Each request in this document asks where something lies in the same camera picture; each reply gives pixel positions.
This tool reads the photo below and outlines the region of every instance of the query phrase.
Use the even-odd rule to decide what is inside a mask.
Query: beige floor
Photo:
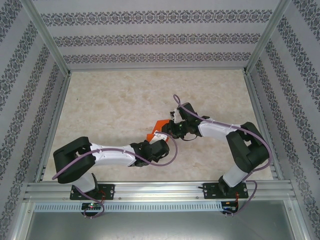
[[[199,115],[217,121],[256,124],[246,84],[240,70],[201,71],[100,71],[72,74],[62,114],[46,166],[44,180],[56,173],[54,150],[81,136],[92,143],[124,146],[145,140],[157,120],[168,119],[177,105],[190,102]],[[169,141],[170,154],[174,145]],[[202,181],[218,180],[234,164],[226,143],[198,137],[178,141],[179,154],[169,166],[93,167],[98,181]],[[272,179],[269,168],[256,180]]]

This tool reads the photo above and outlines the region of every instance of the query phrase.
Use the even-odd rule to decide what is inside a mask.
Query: orange object
[[[146,135],[146,140],[147,140],[148,142],[150,142],[150,141],[154,138],[155,132],[156,132],[156,131],[161,132],[162,127],[163,127],[165,124],[169,123],[169,121],[170,121],[170,119],[158,120],[158,121],[156,122],[154,128],[153,128],[152,133]]]

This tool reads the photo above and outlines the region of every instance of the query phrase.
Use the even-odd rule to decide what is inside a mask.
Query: patterned wallpaper
[[[33,182],[64,76],[18,0],[1,0],[0,240]]]
[[[71,70],[245,67],[279,0],[35,0]]]
[[[281,170],[320,239],[320,5],[293,0],[251,72]]]

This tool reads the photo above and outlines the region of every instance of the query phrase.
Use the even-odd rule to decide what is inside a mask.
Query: black mounting plate
[[[105,193],[104,200],[113,200],[115,195],[115,185],[114,184],[98,184],[99,190]],[[98,192],[94,199],[101,201],[103,197],[102,192]],[[82,196],[80,192],[76,189],[74,185],[72,185],[70,200],[88,200],[85,196]]]
[[[245,182],[241,182],[237,186],[235,186],[232,189],[232,192],[234,193],[234,195],[232,194],[231,196],[225,196],[220,191],[218,184],[219,184],[218,182],[209,182],[209,183],[202,184],[201,188],[203,189],[204,199],[226,199],[226,198],[235,199],[236,193],[239,194],[238,196],[239,199],[247,199],[249,197],[247,185]]]

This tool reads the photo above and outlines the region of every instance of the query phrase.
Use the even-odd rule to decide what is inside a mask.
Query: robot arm
[[[115,150],[98,151],[85,155],[88,152],[105,148]],[[57,173],[80,155],[85,155],[80,161],[77,161],[60,174],[57,177],[58,182],[60,184],[72,184],[88,196],[94,197],[99,189],[94,174],[88,173],[91,167],[102,165],[143,167],[148,165],[148,163],[126,152],[134,153],[149,162],[154,161],[157,163],[169,154],[169,146],[161,138],[157,138],[153,143],[143,141],[140,143],[134,142],[127,146],[102,146],[91,143],[88,137],[82,136],[53,153]]]
[[[182,106],[197,115],[190,103],[184,103]],[[183,139],[187,133],[190,133],[198,137],[211,137],[228,143],[235,164],[220,177],[218,185],[226,197],[234,196],[235,187],[252,170],[269,158],[266,147],[258,139],[243,131],[216,124],[208,116],[202,118],[212,122],[202,121],[181,107],[176,108],[170,115],[171,120],[162,127],[162,132],[168,133],[176,139]],[[262,138],[251,122],[234,126],[246,129]]]

